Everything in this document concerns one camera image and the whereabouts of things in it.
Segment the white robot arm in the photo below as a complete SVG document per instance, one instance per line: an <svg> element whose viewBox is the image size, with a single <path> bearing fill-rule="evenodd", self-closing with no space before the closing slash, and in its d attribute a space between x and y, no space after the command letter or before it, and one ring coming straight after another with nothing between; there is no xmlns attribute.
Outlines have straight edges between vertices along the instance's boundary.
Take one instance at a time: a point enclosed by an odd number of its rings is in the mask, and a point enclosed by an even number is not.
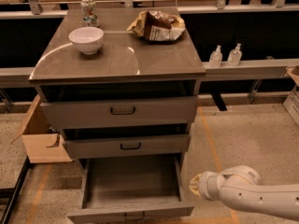
<svg viewBox="0 0 299 224"><path fill-rule="evenodd" d="M265 186L261 181L255 170L239 165L219 173L198 174L189 188L194 195L237 211L299 221L299 185Z"/></svg>

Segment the white padded gripper body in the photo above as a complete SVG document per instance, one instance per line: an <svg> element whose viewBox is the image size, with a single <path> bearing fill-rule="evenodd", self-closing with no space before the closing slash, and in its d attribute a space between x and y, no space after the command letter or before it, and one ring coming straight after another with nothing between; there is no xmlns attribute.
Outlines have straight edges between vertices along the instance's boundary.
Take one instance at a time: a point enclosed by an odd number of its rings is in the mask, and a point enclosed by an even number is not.
<svg viewBox="0 0 299 224"><path fill-rule="evenodd" d="M220 189L225 182L221 174L206 171L196 175L189 183L190 191L208 201L220 199Z"/></svg>

